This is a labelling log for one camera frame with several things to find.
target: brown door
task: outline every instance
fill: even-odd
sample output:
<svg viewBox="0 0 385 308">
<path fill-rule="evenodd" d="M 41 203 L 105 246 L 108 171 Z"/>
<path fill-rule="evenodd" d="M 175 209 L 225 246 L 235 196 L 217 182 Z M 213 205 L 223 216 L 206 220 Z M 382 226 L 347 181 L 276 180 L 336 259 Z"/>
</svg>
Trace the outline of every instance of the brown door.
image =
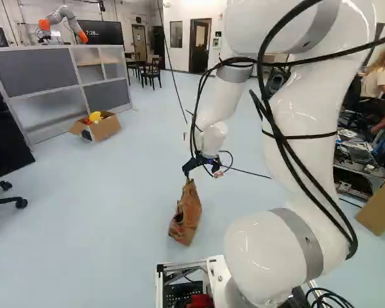
<svg viewBox="0 0 385 308">
<path fill-rule="evenodd" d="M 140 53 L 141 60 L 147 60 L 146 30 L 144 26 L 133 24 L 134 52 Z"/>
<path fill-rule="evenodd" d="M 210 27 L 211 19 L 191 20 L 190 73 L 203 73 L 207 70 Z"/>
</svg>

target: red component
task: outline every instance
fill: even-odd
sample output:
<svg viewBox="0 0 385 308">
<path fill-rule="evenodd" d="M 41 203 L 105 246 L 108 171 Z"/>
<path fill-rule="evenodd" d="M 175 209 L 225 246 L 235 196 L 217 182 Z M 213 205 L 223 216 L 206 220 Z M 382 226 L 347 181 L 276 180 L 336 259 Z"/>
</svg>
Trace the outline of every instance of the red component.
<svg viewBox="0 0 385 308">
<path fill-rule="evenodd" d="M 47 19 L 39 20 L 38 26 L 41 30 L 50 31 L 50 22 Z"/>
<path fill-rule="evenodd" d="M 192 303 L 187 308 L 213 308 L 214 303 L 208 294 L 192 295 Z"/>
</svg>

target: window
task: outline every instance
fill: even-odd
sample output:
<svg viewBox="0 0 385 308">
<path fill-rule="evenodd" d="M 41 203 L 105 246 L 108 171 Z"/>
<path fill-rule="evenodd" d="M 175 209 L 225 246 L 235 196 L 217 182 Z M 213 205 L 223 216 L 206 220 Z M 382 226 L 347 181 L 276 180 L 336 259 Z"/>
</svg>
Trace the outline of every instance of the window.
<svg viewBox="0 0 385 308">
<path fill-rule="evenodd" d="M 170 46 L 172 48 L 182 48 L 182 21 L 171 21 L 169 23 L 169 35 L 171 37 Z"/>
</svg>

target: yellow toy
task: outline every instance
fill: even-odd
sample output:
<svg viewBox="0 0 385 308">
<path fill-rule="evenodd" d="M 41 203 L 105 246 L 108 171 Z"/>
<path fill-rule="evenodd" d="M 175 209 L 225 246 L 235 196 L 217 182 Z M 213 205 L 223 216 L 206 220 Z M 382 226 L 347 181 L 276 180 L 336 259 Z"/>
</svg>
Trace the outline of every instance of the yellow toy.
<svg viewBox="0 0 385 308">
<path fill-rule="evenodd" d="M 95 112 L 91 113 L 91 115 L 89 116 L 89 120 L 91 123 L 98 124 L 102 119 L 104 119 L 104 117 L 101 116 L 100 111 L 95 111 Z"/>
</svg>

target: monitor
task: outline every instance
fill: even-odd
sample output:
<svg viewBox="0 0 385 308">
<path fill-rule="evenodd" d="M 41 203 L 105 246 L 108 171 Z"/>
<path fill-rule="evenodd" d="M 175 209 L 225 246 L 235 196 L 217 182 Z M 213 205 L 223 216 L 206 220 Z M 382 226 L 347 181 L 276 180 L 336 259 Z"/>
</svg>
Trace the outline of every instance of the monitor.
<svg viewBox="0 0 385 308">
<path fill-rule="evenodd" d="M 86 36 L 87 45 L 123 45 L 124 38 L 121 23 L 118 21 L 83 21 L 77 20 Z"/>
</svg>

